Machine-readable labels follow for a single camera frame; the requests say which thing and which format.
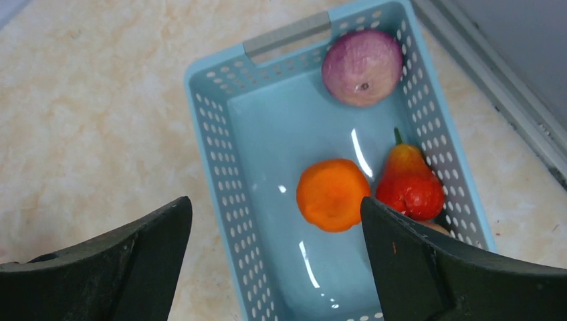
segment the beige marble surface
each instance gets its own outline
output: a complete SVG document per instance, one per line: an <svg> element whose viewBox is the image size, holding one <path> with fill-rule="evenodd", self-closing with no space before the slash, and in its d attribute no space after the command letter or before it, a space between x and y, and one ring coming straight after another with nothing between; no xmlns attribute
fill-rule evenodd
<svg viewBox="0 0 567 321"><path fill-rule="evenodd" d="M170 320L240 320L183 90L195 59L346 0L35 0L0 31L0 263L180 195L194 224ZM567 268L567 197L425 33L499 252Z"/></svg>

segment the basket bottom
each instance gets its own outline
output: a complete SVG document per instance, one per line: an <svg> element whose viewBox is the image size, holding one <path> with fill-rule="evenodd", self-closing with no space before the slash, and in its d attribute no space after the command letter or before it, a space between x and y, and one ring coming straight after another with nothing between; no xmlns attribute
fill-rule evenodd
<svg viewBox="0 0 567 321"><path fill-rule="evenodd" d="M305 168L337 157L358 164L374 190L393 128L409 127L400 90L370 108L348 107L315 70L229 101L273 290L288 311L280 320L380 317L361 225L321 231L298 211L295 190Z"/></svg>

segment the plastic food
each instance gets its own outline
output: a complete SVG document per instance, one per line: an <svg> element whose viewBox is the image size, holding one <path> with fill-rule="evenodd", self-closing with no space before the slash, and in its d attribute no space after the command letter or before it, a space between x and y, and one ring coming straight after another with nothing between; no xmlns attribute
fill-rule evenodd
<svg viewBox="0 0 567 321"><path fill-rule="evenodd" d="M402 76L403 55L391 35L377 30L347 33L323 60L323 83L339 101L359 107L390 95Z"/></svg>
<svg viewBox="0 0 567 321"><path fill-rule="evenodd" d="M360 203L372 192L364 174L348 159L325 160L300 177L296 200L305 220L326 232L360 223Z"/></svg>
<svg viewBox="0 0 567 321"><path fill-rule="evenodd" d="M445 202L443 186L423 160L421 151L401 140L394 130L396 146L391 150L376 198L415 221L428 221L440 214Z"/></svg>
<svg viewBox="0 0 567 321"><path fill-rule="evenodd" d="M449 231L447 231L444 227L442 227L439 224L436 224L436 223L433 223L433 222L428 222L428 221L423 221L423 222L418 221L418 223L425 225L425 226L429 227L430 229L434 229L435 231L441 232L445 235L450 235Z"/></svg>

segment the gray basket handle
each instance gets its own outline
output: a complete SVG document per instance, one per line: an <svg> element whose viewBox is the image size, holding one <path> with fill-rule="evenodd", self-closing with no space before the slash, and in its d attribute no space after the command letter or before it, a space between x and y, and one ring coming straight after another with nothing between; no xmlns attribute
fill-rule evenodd
<svg viewBox="0 0 567 321"><path fill-rule="evenodd" d="M244 51L252 58L330 28L331 20L328 13L326 11L319 12L285 27L244 41Z"/></svg>

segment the pepper stem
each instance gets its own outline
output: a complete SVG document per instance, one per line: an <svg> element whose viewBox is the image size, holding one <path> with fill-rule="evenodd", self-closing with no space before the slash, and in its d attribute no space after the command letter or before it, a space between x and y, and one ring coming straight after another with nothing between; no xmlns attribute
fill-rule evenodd
<svg viewBox="0 0 567 321"><path fill-rule="evenodd" d="M396 136L396 145L403 144L402 134L400 134L400 130L397 127L394 127L394 136Z"/></svg>

